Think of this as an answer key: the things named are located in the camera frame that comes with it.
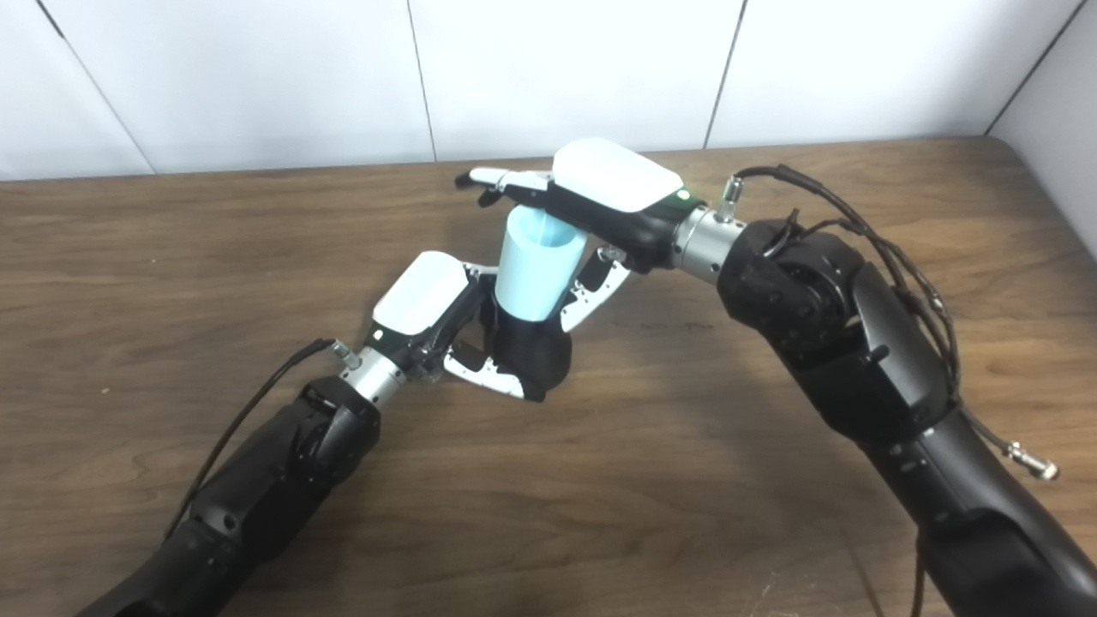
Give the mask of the black and white right hand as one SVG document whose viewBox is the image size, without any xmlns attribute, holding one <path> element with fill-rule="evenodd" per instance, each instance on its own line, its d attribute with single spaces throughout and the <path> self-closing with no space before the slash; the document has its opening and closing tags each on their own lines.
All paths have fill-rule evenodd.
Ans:
<svg viewBox="0 0 1097 617">
<path fill-rule="evenodd" d="M 689 243 L 712 225 L 708 204 L 681 176 L 604 138 L 580 138 L 557 152 L 548 171 L 477 167 L 459 189 L 480 188 L 480 207 L 501 198 L 548 215 L 603 242 L 584 266 L 559 310 L 564 332 L 591 316 L 630 273 L 686 269 Z"/>
</svg>

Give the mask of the black and white left hand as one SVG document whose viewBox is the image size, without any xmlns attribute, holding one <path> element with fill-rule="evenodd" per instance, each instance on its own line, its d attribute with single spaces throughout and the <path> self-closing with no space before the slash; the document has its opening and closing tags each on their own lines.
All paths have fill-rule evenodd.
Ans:
<svg viewBox="0 0 1097 617">
<path fill-rule="evenodd" d="M 344 382 L 378 410 L 407 382 L 442 374 L 514 399 L 544 401 L 544 389 L 459 340 L 490 299 L 497 271 L 442 251 L 419 254 L 373 308 L 357 366 L 344 371 Z"/>
</svg>

